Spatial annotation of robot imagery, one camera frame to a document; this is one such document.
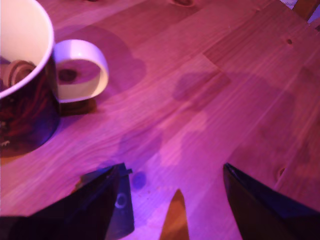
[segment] wood grain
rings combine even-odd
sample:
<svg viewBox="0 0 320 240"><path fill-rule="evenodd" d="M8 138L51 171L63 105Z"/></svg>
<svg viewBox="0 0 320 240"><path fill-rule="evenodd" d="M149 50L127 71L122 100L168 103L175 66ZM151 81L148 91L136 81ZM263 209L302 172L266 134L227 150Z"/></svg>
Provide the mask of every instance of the wood grain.
<svg viewBox="0 0 320 240"><path fill-rule="evenodd" d="M81 175L122 162L133 170L136 227L125 239L241 239L225 162L320 208L306 197L316 188L304 187L316 186L316 170L301 168L312 179L294 172L304 142L317 143L319 36L285 5L39 2L57 42L83 39L101 49L110 80L94 100L76 104L88 114L66 113L43 146L1 160L2 215L34 213L70 194Z"/></svg>
<svg viewBox="0 0 320 240"><path fill-rule="evenodd" d="M317 9L319 3L319 0L298 0L292 10L301 18L308 21Z"/></svg>

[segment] dark patterned mug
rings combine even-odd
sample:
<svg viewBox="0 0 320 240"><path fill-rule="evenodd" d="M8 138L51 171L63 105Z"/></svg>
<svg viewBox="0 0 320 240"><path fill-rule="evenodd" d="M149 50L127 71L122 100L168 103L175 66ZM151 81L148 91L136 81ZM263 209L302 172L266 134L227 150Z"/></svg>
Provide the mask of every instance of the dark patterned mug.
<svg viewBox="0 0 320 240"><path fill-rule="evenodd" d="M59 103L90 99L107 86L109 71L92 43L71 39L55 44L51 20L36 0L1 0L1 57L36 65L24 79L0 92L0 156L19 156L44 144L59 125ZM86 60L100 73L93 79L60 85L56 64Z"/></svg>

